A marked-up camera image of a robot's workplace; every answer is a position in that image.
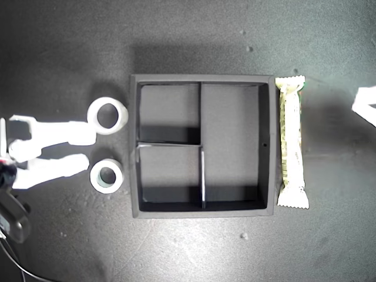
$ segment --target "black divided tray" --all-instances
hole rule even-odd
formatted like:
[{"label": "black divided tray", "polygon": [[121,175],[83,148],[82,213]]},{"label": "black divided tray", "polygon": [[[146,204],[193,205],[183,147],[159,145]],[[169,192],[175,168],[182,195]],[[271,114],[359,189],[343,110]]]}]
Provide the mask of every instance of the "black divided tray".
[{"label": "black divided tray", "polygon": [[274,77],[133,75],[130,91],[134,217],[273,214]]}]

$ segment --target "gray table surface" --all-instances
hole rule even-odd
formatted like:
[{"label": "gray table surface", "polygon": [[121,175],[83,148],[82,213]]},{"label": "gray table surface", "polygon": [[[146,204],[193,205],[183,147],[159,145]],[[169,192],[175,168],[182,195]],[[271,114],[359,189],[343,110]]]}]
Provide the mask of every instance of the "gray table surface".
[{"label": "gray table surface", "polygon": [[[20,193],[33,224],[22,264],[60,281],[375,281],[376,129],[350,111],[357,88],[376,85],[375,15],[373,0],[2,1],[5,118],[85,120],[96,97],[126,104],[131,73],[307,76],[309,210],[133,219],[127,179],[106,196],[83,172]],[[43,154],[77,152],[127,172],[127,128]],[[0,260],[1,280],[17,281]]]}]

